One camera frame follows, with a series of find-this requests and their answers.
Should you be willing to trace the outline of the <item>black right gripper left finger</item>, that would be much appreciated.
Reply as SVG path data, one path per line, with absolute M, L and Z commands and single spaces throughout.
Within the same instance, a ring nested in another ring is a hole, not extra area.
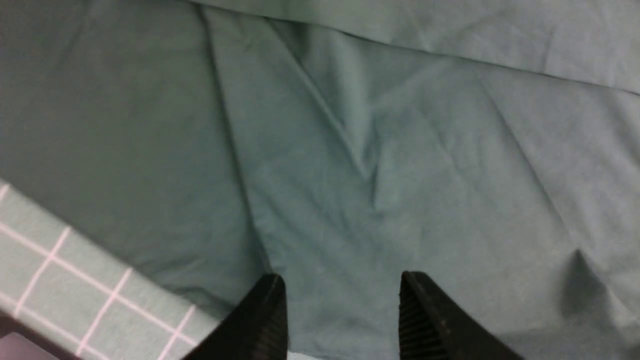
M 289 346 L 285 281 L 276 273 L 266 273 L 229 315 L 183 358 L 286 360 Z

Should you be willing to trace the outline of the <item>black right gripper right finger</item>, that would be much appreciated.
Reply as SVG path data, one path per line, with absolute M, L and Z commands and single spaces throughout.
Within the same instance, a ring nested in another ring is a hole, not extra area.
M 425 272 L 404 271 L 398 306 L 401 360 L 521 360 Z

